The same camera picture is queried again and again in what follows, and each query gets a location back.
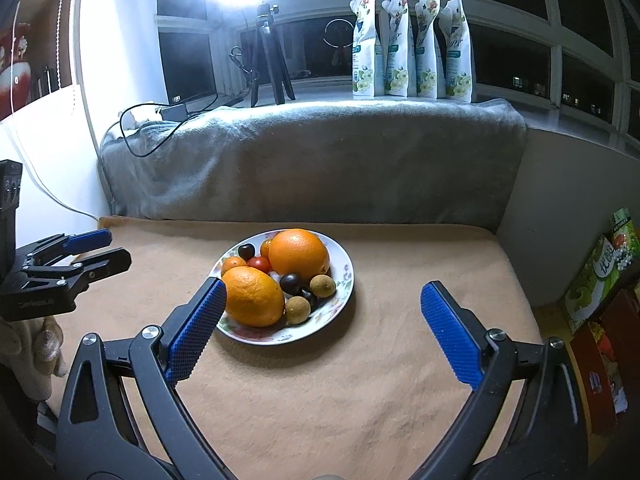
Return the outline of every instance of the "silver bolt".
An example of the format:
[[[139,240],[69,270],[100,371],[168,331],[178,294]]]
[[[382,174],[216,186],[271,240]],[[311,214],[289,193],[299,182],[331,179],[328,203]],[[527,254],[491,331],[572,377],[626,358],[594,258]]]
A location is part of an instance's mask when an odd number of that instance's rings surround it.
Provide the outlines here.
[[[142,330],[142,337],[145,339],[155,339],[158,337],[160,329],[157,326],[150,325]]]
[[[82,338],[82,344],[85,346],[91,346],[96,341],[98,341],[98,336],[95,334],[87,334]]]
[[[501,328],[489,329],[489,337],[494,341],[498,341],[498,342],[504,341],[505,339],[507,339],[507,335],[505,334],[504,330],[502,330]]]
[[[562,350],[564,348],[564,341],[559,337],[552,337],[549,339],[549,344],[556,350]]]

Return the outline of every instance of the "blue gripper pad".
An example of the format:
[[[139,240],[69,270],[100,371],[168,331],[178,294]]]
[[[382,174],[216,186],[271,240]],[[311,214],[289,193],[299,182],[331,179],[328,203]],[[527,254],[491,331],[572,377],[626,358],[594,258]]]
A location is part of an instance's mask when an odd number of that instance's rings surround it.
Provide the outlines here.
[[[482,382],[480,349],[432,283],[422,288],[420,309],[458,380],[475,391]]]
[[[62,248],[68,254],[82,254],[108,247],[111,245],[112,240],[111,232],[108,229],[100,229],[99,231],[71,236],[62,244]]]
[[[217,280],[168,346],[164,377],[171,386],[189,378],[225,307],[225,284]]]

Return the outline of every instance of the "wooden floor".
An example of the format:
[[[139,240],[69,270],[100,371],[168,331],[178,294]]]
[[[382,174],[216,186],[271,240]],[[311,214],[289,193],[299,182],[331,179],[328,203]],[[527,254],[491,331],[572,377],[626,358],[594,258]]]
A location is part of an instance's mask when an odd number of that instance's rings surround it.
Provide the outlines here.
[[[538,322],[538,326],[540,327],[540,333],[543,339],[549,338],[551,336],[556,336],[564,340],[569,351],[571,361],[574,364],[574,370],[577,370],[574,353],[571,349],[571,345],[569,344],[569,341],[571,341],[573,336],[571,334],[571,331],[569,330],[569,325],[567,324],[564,315],[560,311],[559,307],[556,304],[542,306],[534,309],[533,314],[536,317],[536,321]],[[597,457],[601,455],[601,453],[607,447],[609,439],[607,437],[591,433],[591,417],[589,416],[589,410],[587,409],[584,385],[582,384],[580,375],[577,371],[576,376],[578,377],[578,386],[580,386],[582,405],[585,408],[587,417],[587,431],[589,433],[589,464],[591,464],[594,462],[594,460],[597,459]]]

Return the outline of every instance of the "green package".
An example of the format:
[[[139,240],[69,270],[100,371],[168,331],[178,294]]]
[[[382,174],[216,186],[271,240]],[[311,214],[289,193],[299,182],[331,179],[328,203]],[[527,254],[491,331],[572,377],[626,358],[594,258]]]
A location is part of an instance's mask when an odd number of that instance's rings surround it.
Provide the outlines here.
[[[607,237],[602,235],[564,295],[564,308],[572,333],[594,313],[619,277],[614,247]]]
[[[640,257],[640,242],[636,236],[629,209],[618,209],[611,218],[611,242],[615,249],[626,249],[631,259]]]

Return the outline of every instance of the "fruit plate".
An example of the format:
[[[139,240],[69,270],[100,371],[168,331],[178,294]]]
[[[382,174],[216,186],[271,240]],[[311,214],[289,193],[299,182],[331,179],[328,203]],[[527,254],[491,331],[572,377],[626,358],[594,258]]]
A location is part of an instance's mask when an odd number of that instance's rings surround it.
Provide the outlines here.
[[[220,270],[222,270],[222,262],[230,256],[238,256],[238,247],[245,244],[252,244],[259,252],[263,241],[273,238],[281,231],[286,230],[269,231],[252,236],[236,244],[216,262],[209,275],[219,278]],[[327,326],[340,314],[347,304],[347,301],[349,301],[351,292],[353,291],[353,264],[351,263],[349,255],[340,244],[323,234],[314,234],[322,240],[322,243],[329,251],[329,258],[331,260],[329,275],[335,280],[335,294],[325,300],[319,300],[320,306],[316,308],[316,310],[311,313],[309,319],[301,325],[287,326],[284,323],[284,319],[282,319],[280,322],[267,328],[252,328],[238,323],[225,312],[218,323],[220,332],[228,335],[231,339],[250,345],[281,345],[312,335]],[[271,272],[270,275],[273,279],[280,281],[280,275],[276,272]],[[289,294],[285,294],[285,298],[290,298]]]

